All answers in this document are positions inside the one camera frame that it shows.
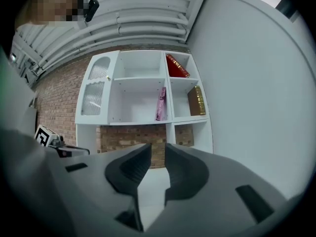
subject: pink book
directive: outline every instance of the pink book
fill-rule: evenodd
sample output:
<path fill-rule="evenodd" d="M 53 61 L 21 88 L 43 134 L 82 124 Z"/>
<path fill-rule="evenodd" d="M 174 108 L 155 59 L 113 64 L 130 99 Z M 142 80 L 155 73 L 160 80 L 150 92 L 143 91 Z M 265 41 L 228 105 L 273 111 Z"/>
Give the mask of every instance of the pink book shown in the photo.
<path fill-rule="evenodd" d="M 165 119 L 164 110 L 165 110 L 165 99 L 166 99 L 166 87 L 161 89 L 159 99 L 157 102 L 157 110 L 156 110 L 156 121 L 162 121 Z"/>

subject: brown book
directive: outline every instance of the brown book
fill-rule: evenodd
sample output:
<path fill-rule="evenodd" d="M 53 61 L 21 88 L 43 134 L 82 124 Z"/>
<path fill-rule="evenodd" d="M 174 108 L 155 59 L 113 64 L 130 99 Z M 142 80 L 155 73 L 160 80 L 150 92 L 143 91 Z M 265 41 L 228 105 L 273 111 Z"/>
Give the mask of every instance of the brown book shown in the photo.
<path fill-rule="evenodd" d="M 176 59 L 174 59 L 171 54 L 167 54 L 166 58 L 167 58 L 167 65 L 168 65 L 169 75 L 171 77 L 188 78 L 190 76 L 188 71 L 186 71 L 185 68 L 182 67 L 180 65 L 180 63 L 177 62 Z"/>
<path fill-rule="evenodd" d="M 188 93 L 189 107 L 191 116 L 205 115 L 205 105 L 202 91 L 199 86 L 194 86 Z"/>

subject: brick wall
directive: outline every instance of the brick wall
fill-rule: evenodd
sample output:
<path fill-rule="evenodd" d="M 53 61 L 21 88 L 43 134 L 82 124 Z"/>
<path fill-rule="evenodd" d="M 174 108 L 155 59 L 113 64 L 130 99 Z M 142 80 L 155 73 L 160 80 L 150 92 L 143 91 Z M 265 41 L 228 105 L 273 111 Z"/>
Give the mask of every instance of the brick wall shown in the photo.
<path fill-rule="evenodd" d="M 183 146 L 194 146 L 193 127 L 191 124 L 176 125 L 176 144 Z"/>
<path fill-rule="evenodd" d="M 43 124 L 64 137 L 66 144 L 76 145 L 75 113 L 78 94 L 86 68 L 93 55 L 114 50 L 164 49 L 187 51 L 162 45 L 129 45 L 98 50 L 76 58 L 55 69 L 33 86 L 37 91 L 37 125 Z M 97 128 L 98 152 L 121 149 L 139 143 L 152 143 L 152 168 L 164 167 L 165 125 L 102 126 Z M 188 133 L 180 141 L 188 141 Z"/>

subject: frosted glass panel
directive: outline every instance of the frosted glass panel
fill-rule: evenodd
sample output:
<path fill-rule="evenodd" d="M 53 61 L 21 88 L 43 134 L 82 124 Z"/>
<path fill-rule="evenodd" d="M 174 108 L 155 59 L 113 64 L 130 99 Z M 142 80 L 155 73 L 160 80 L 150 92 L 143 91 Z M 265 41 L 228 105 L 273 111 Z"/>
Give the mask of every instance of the frosted glass panel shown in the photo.
<path fill-rule="evenodd" d="M 100 115 L 103 87 L 104 82 L 92 83 L 86 86 L 82 103 L 82 115 Z"/>
<path fill-rule="evenodd" d="M 110 61 L 111 60 L 109 57 L 103 57 L 97 60 L 93 65 L 93 68 L 89 75 L 89 80 L 105 77 L 108 73 Z"/>

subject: white shelf unit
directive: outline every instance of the white shelf unit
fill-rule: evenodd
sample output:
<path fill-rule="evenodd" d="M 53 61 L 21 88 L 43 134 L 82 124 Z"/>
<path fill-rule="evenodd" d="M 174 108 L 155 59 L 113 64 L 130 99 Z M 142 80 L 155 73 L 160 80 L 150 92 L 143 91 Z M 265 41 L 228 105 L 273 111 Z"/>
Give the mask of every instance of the white shelf unit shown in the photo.
<path fill-rule="evenodd" d="M 169 76 L 166 55 L 171 54 L 189 78 Z M 187 94 L 199 85 L 206 115 L 191 116 Z M 156 121 L 162 87 L 166 87 L 164 120 Z M 207 101 L 198 69 L 190 54 L 163 50 L 114 51 L 92 57 L 85 72 L 76 109 L 77 146 L 96 154 L 99 125 L 166 124 L 167 142 L 176 143 L 175 126 L 192 124 L 194 147 L 213 152 Z"/>

